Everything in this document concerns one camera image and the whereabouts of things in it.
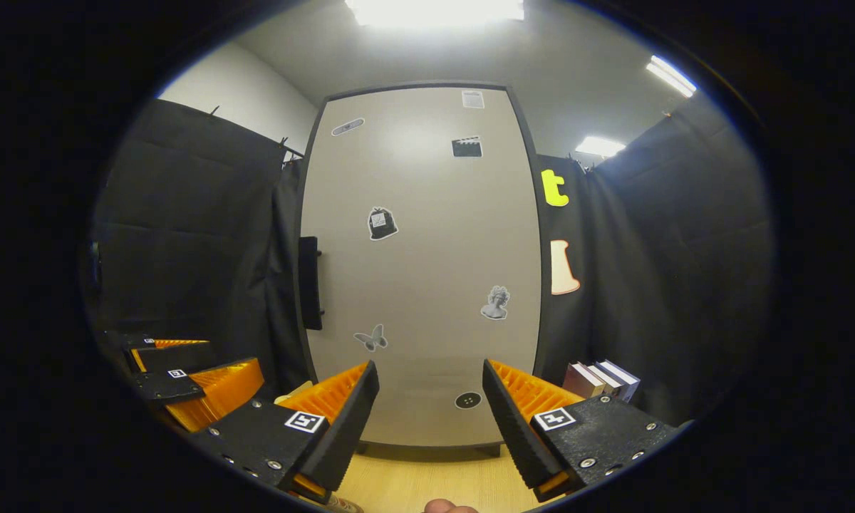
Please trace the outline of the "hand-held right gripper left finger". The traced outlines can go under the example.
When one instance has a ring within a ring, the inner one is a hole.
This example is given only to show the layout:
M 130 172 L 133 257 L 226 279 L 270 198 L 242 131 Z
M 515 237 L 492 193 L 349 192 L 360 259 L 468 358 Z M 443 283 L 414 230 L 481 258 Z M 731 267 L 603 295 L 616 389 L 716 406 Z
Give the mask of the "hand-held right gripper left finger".
M 346 475 L 379 393 L 375 361 L 291 398 L 258 398 L 190 435 L 193 445 L 262 486 L 319 504 Z

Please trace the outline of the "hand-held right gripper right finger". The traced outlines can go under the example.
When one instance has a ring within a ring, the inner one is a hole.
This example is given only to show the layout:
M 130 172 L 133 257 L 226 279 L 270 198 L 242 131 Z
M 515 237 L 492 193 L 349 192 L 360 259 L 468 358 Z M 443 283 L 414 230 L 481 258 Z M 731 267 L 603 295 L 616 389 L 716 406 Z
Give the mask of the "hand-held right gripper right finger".
M 482 387 L 515 467 L 539 502 L 614 480 L 684 430 L 623 400 L 583 398 L 490 358 L 483 361 Z

